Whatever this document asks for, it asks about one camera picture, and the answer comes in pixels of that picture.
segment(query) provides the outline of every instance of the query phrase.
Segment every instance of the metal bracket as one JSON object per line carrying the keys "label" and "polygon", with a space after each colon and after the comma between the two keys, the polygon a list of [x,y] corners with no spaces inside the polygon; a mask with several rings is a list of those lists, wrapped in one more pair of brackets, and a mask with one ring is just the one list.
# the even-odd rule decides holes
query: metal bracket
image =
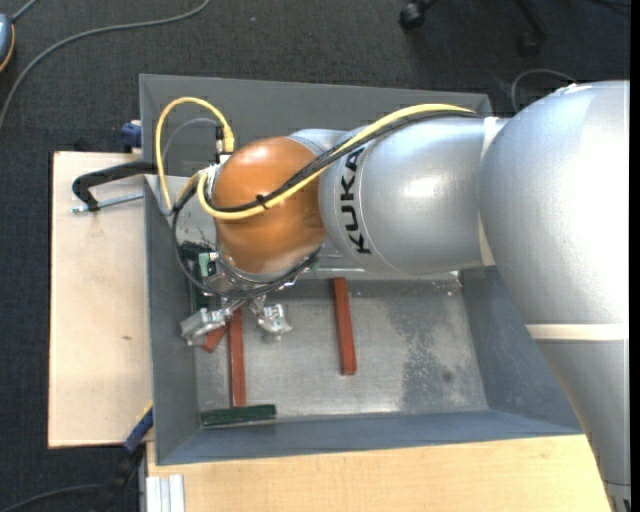
{"label": "metal bracket", "polygon": [[269,334],[280,335],[289,332],[292,327],[287,322],[282,304],[264,305],[265,297],[251,299],[249,309],[256,316],[258,325]]}
{"label": "metal bracket", "polygon": [[142,192],[137,192],[135,194],[127,194],[126,196],[114,197],[113,199],[104,199],[102,201],[98,201],[95,204],[94,210],[91,210],[89,205],[83,204],[82,206],[74,206],[70,209],[71,213],[83,213],[95,211],[96,209],[100,210],[102,208],[106,208],[107,206],[115,206],[116,204],[128,203],[129,201],[135,201],[136,199],[142,199],[144,194]]}
{"label": "metal bracket", "polygon": [[189,318],[180,322],[182,337],[187,340],[190,346],[204,345],[206,334],[225,324],[226,313],[227,311],[224,309],[208,311],[206,308],[202,308],[196,311]]}
{"label": "metal bracket", "polygon": [[145,481],[146,512],[185,512],[184,477],[148,476]]}

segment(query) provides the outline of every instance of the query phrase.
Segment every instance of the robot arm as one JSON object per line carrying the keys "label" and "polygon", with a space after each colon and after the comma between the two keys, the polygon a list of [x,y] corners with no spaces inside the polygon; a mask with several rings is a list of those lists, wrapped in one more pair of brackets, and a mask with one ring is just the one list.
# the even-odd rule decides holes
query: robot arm
{"label": "robot arm", "polygon": [[510,120],[431,106],[241,148],[178,201],[197,181],[217,237],[198,284],[223,304],[183,333],[223,324],[246,301],[259,322],[277,315],[265,294],[294,284],[328,245],[390,277],[495,264],[592,443],[612,506],[630,509],[628,106],[628,82],[603,82]]}

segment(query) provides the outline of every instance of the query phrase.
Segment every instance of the gray tray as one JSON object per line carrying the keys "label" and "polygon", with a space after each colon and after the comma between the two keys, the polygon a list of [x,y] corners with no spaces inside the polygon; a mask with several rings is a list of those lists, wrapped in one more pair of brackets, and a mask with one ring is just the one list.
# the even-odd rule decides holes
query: gray tray
{"label": "gray tray", "polygon": [[[216,103],[232,122],[239,145],[301,128],[351,129],[416,102],[490,113],[486,96],[477,94],[148,75],[140,84],[147,157],[160,109],[184,95]],[[176,111],[168,135],[193,115],[197,112],[187,107]],[[194,127],[175,138],[173,174],[187,175],[206,163],[209,129]],[[181,142],[183,136],[188,140]],[[579,431],[495,268],[420,280],[360,280],[349,274],[358,361],[351,377],[339,372],[333,302],[324,279],[330,274],[307,276],[269,298],[286,306],[293,325],[281,339],[265,338],[253,315],[243,315],[247,400],[275,404],[277,419],[201,427],[201,411],[230,406],[227,343],[223,339],[207,354],[180,338],[179,322],[191,313],[190,292],[149,186],[145,198],[159,464]],[[211,221],[205,225],[192,213],[184,214],[181,236],[206,233],[211,240]]]}

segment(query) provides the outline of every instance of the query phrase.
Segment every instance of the wooden table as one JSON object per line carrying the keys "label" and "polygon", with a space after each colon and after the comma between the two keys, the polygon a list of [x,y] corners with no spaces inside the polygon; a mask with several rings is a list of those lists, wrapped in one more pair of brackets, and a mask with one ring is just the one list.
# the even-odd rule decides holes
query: wooden table
{"label": "wooden table", "polygon": [[[121,443],[151,398],[142,203],[68,211],[75,176],[132,158],[54,156],[51,448]],[[150,442],[146,470],[183,474],[188,512],[609,510],[584,435],[180,466]]]}

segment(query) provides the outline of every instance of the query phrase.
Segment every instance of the dark carpet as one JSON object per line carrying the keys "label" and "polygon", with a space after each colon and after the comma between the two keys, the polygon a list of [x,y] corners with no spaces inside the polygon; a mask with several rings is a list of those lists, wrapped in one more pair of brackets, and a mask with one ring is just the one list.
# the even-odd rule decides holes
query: dark carpet
{"label": "dark carpet", "polygon": [[[24,1],[2,0],[0,12],[13,14]],[[98,35],[36,66],[0,132],[0,510],[59,487],[106,482],[119,458],[114,447],[47,449],[48,155],[74,145],[122,151],[119,129],[139,117],[139,73],[480,92],[510,116],[511,84],[527,69],[580,81],[629,78],[630,0],[614,1],[535,2],[551,36],[529,59],[515,51],[527,23],[511,0],[443,0],[410,34],[397,23],[403,0],[213,0],[187,21]],[[55,42],[199,3],[41,0],[17,23],[0,106],[25,66]],[[520,99],[566,83],[531,77]],[[91,495],[68,496],[30,510],[90,503]],[[135,508],[133,486],[113,510]]]}

